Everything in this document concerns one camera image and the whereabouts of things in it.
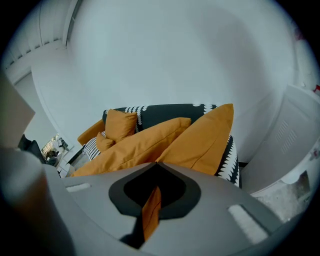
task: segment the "white ceiling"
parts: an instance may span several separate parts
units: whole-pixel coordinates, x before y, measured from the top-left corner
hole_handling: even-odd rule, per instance
[[[73,0],[43,0],[24,19],[3,53],[7,69],[27,53],[63,38],[66,17]]]

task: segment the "mustard yellow pillow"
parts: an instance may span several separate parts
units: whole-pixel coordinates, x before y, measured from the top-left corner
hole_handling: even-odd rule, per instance
[[[115,142],[112,139],[106,138],[100,132],[96,136],[95,145],[100,152],[106,151],[111,148]]]
[[[190,123],[190,118],[174,118],[126,137],[79,168],[72,176],[103,174],[154,162]]]
[[[142,207],[142,228],[144,241],[147,241],[159,224],[161,209],[161,191],[157,186],[153,189],[149,199]]]
[[[228,143],[234,119],[232,104],[200,117],[156,160],[214,175]]]
[[[118,143],[135,134],[137,112],[125,113],[109,109],[105,120],[105,136]]]

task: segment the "black opening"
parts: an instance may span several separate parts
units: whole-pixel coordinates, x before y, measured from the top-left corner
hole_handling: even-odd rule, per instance
[[[159,220],[186,216],[201,196],[200,187],[193,179],[163,163],[151,163],[113,183],[109,189],[110,200],[121,214],[137,218],[132,233],[120,240],[137,249],[145,242],[142,208],[156,186],[161,192]]]

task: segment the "sofa armrest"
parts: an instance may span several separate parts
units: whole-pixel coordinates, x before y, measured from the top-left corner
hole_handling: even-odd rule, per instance
[[[86,144],[88,141],[90,141],[92,138],[96,137],[98,132],[102,133],[105,130],[106,126],[104,121],[101,119],[100,121],[96,122],[94,125],[92,125],[88,130],[86,130],[84,133],[82,133],[78,137],[78,142],[80,142],[81,145]]]

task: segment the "striped pillow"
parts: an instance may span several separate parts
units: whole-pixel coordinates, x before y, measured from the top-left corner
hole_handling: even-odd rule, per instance
[[[106,131],[101,132],[101,134],[104,137],[106,137]],[[86,155],[89,158],[89,161],[95,159],[97,156],[99,156],[101,154],[101,152],[97,148],[96,140],[97,140],[97,137],[94,137],[94,138],[90,139],[87,142],[87,144],[84,145],[83,152],[86,153]]]

